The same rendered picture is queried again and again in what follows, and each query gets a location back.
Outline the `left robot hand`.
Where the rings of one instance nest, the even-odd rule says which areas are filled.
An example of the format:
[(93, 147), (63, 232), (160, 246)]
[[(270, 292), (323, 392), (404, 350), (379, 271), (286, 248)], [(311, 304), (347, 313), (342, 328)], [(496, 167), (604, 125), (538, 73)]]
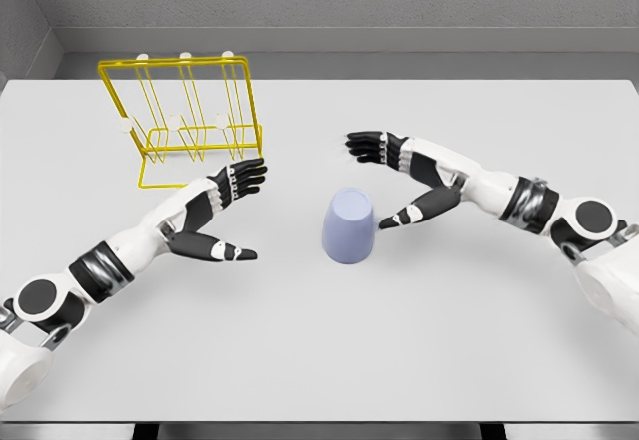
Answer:
[(232, 202), (257, 193), (266, 171), (262, 158), (244, 160), (179, 189), (163, 203), (165, 208), (177, 211), (162, 216), (159, 224), (168, 250), (175, 255), (211, 262), (257, 259), (254, 251), (203, 234), (200, 229)]

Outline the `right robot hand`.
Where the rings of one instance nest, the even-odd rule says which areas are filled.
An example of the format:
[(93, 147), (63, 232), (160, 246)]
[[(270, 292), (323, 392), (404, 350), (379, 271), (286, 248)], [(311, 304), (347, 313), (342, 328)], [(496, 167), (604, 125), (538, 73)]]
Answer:
[(347, 135), (349, 152), (361, 163), (387, 165), (409, 174), (430, 190), (397, 214), (382, 220), (381, 229), (420, 223), (459, 205), (466, 181), (480, 164), (430, 141), (391, 132), (361, 131)]

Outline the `lavender blue cup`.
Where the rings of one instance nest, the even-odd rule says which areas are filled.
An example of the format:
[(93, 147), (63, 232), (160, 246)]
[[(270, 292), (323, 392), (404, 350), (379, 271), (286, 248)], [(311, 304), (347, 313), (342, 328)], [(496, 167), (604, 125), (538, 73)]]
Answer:
[(339, 263), (359, 263), (371, 254), (374, 237), (370, 196), (356, 188), (338, 191), (330, 202), (323, 224), (322, 246), (325, 253)]

